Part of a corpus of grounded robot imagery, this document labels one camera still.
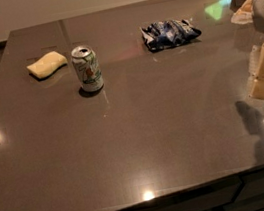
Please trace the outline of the white green 7up can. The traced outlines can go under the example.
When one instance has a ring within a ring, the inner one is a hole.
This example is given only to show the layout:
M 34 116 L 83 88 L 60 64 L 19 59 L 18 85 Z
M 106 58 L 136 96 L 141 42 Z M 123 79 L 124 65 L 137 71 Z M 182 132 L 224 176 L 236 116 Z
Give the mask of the white green 7up can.
M 94 50 L 85 45 L 77 46 L 71 56 L 82 89 L 88 93 L 101 90 L 104 85 L 103 76 Z

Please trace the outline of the white wrapper near box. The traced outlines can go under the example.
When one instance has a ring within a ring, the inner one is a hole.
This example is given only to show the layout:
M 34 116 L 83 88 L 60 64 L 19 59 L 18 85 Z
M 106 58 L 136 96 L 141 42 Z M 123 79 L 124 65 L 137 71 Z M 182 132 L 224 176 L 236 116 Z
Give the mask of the white wrapper near box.
M 246 0 L 244 4 L 233 14 L 231 17 L 232 24 L 243 24 L 246 25 L 247 23 L 251 24 L 253 21 L 253 0 Z

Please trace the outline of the blue chip bag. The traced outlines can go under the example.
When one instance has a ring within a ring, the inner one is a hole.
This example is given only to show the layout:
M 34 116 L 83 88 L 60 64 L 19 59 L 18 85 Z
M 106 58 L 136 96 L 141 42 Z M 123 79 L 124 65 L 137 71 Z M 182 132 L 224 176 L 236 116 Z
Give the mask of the blue chip bag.
M 147 28 L 142 27 L 140 32 L 150 52 L 188 44 L 202 34 L 201 30 L 185 19 L 153 22 Z

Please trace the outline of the yellow sponge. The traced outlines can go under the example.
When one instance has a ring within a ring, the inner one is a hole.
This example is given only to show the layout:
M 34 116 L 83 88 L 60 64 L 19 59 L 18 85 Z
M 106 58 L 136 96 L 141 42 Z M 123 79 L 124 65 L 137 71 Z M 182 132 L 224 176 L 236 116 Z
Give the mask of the yellow sponge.
M 33 76 L 43 80 L 67 63 L 67 58 L 64 55 L 52 51 L 42 56 L 35 63 L 30 64 L 27 67 L 27 70 Z

